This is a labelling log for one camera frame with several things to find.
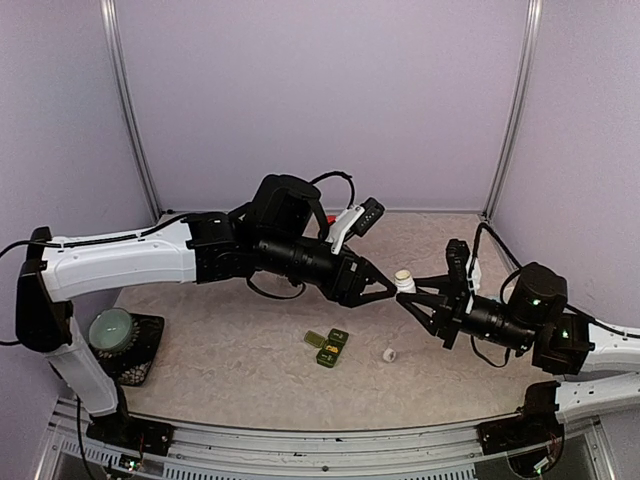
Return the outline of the small white bottle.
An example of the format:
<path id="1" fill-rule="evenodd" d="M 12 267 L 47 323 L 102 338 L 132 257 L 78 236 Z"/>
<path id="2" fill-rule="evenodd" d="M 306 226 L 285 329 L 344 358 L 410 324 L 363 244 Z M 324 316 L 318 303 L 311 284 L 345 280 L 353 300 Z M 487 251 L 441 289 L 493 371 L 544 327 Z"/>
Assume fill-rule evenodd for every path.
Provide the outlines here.
<path id="1" fill-rule="evenodd" d="M 398 293 L 415 294 L 417 291 L 414 278 L 407 269 L 401 269 L 395 272 L 394 284 Z"/>

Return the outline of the green pill organizer box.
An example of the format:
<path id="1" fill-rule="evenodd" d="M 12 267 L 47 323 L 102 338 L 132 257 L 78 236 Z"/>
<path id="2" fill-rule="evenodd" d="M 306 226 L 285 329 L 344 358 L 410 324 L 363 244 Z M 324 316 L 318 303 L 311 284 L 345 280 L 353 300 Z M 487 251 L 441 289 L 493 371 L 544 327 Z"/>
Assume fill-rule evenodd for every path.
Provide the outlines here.
<path id="1" fill-rule="evenodd" d="M 304 341 L 318 350 L 316 363 L 326 368 L 334 368 L 349 339 L 346 331 L 333 328 L 327 337 L 311 330 L 307 331 Z"/>

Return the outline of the small white bottle cap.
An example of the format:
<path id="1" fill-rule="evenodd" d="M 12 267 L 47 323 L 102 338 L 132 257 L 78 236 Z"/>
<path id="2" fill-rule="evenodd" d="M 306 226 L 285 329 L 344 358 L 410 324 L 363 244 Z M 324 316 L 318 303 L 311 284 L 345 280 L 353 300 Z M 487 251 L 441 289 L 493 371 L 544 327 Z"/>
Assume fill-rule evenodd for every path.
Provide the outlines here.
<path id="1" fill-rule="evenodd" d="M 396 359 L 396 351 L 391 349 L 391 348 L 387 348 L 384 352 L 383 352 L 383 360 L 387 363 L 392 363 L 394 360 Z"/>

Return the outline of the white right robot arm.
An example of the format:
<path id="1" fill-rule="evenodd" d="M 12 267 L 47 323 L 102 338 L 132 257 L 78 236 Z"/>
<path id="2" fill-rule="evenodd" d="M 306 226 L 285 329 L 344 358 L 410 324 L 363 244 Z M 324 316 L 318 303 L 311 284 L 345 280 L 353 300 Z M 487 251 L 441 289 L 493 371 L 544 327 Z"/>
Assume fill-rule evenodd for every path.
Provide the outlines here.
<path id="1" fill-rule="evenodd" d="M 523 444 L 560 424 L 639 403 L 639 332 L 598 320 L 568 303 L 567 281 L 531 262 L 509 277 L 507 299 L 478 294 L 480 272 L 466 242 L 446 248 L 444 275 L 394 276 L 397 302 L 450 349 L 461 334 L 499 345 L 507 356 L 530 355 L 533 366 L 553 375 L 530 386 L 522 413 L 511 426 Z"/>

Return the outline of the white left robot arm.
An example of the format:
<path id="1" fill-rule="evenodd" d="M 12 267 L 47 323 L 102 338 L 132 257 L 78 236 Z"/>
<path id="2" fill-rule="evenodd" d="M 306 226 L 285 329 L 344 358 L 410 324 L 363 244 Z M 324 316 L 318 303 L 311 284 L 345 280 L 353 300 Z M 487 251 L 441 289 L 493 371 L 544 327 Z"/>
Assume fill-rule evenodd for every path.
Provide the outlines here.
<path id="1" fill-rule="evenodd" d="M 388 299 L 394 284 L 348 244 L 383 212 L 371 198 L 329 220 L 315 182 L 270 174 L 251 201 L 230 212 L 184 213 L 148 229 L 89 237 L 38 228 L 25 243 L 17 280 L 16 337 L 47 357 L 105 433 L 118 444 L 133 443 L 139 421 L 79 332 L 75 297 L 152 283 L 250 279 L 265 271 L 313 285 L 347 308 Z"/>

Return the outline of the black square tray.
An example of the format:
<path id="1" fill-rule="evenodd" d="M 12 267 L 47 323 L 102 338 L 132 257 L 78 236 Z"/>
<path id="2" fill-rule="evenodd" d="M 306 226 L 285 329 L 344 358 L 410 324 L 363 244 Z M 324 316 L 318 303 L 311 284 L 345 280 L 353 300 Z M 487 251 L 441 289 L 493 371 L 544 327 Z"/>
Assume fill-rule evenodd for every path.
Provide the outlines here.
<path id="1" fill-rule="evenodd" d="M 134 333 L 123 351 L 100 351 L 94 349 L 90 342 L 89 347 L 104 371 L 121 386 L 140 387 L 156 357 L 165 320 L 160 316 L 130 314 L 133 316 Z"/>

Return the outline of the green ceramic bowl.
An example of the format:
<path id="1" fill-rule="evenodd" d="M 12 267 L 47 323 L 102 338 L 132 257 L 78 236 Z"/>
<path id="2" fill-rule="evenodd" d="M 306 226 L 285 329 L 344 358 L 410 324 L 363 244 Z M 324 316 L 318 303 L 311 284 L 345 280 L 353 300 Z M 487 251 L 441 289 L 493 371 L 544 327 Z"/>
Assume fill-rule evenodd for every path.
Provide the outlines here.
<path id="1" fill-rule="evenodd" d="M 94 349 L 105 352 L 123 351 L 134 333 L 133 316 L 121 308 L 101 312 L 89 328 L 89 342 Z"/>

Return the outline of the front aluminium rail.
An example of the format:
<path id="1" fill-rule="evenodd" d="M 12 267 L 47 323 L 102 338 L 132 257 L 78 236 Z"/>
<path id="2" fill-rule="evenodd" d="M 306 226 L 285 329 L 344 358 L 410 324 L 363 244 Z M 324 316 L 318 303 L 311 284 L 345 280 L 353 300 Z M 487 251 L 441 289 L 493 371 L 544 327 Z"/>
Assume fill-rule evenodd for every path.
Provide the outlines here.
<path id="1" fill-rule="evenodd" d="M 162 454 L 85 437 L 88 417 L 60 401 L 51 462 L 97 479 L 611 479 L 595 421 L 512 451 L 485 452 L 469 423 L 373 431 L 293 432 L 174 422 Z"/>

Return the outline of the right aluminium frame post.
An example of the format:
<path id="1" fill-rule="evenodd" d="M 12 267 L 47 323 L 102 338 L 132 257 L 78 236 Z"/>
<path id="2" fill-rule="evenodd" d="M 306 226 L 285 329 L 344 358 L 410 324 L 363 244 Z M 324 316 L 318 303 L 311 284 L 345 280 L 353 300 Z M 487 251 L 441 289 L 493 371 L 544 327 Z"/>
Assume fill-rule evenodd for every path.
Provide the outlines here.
<path id="1" fill-rule="evenodd" d="M 498 164 L 483 209 L 483 217 L 488 222 L 492 222 L 495 218 L 500 197 L 506 185 L 508 170 L 512 161 L 513 151 L 525 109 L 530 75 L 533 69 L 539 36 L 543 5 L 544 2 L 542 0 L 529 0 L 527 2 L 526 20 L 506 129 L 501 143 Z"/>

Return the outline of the aluminium frame post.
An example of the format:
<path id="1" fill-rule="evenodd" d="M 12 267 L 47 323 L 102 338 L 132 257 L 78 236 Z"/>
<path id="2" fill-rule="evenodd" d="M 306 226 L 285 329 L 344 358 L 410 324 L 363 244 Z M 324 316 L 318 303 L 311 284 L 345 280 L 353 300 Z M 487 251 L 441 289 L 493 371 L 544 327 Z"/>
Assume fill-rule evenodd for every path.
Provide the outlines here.
<path id="1" fill-rule="evenodd" d="M 506 185 L 508 170 L 512 161 L 513 151 L 525 109 L 530 75 L 533 69 L 539 36 L 543 5 L 544 2 L 542 0 L 529 0 L 527 2 L 526 20 L 506 129 L 501 143 L 498 164 L 483 209 L 483 217 L 488 222 L 492 222 L 495 218 L 500 197 Z"/>
<path id="2" fill-rule="evenodd" d="M 135 114 L 134 102 L 127 77 L 124 49 L 119 31 L 116 2 L 114 0 L 102 0 L 100 2 L 100 10 L 110 61 L 116 82 L 120 109 L 122 111 L 131 146 L 135 169 L 142 186 L 143 196 L 150 215 L 154 220 L 158 220 L 162 213 L 162 207 L 146 158 L 142 136 Z"/>

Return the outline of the left aluminium frame post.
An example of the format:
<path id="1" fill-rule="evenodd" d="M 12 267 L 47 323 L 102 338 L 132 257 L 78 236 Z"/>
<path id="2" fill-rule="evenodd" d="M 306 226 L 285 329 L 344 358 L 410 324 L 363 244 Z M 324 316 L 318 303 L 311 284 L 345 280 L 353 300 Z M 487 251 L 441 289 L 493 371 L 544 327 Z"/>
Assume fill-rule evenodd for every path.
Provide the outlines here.
<path id="1" fill-rule="evenodd" d="M 158 220 L 162 213 L 162 207 L 146 158 L 142 136 L 135 114 L 134 102 L 127 77 L 124 49 L 119 31 L 116 2 L 114 0 L 102 0 L 100 2 L 100 10 L 110 61 L 116 82 L 120 109 L 122 111 L 131 146 L 135 169 L 142 186 L 143 196 L 150 215 L 154 220 Z"/>

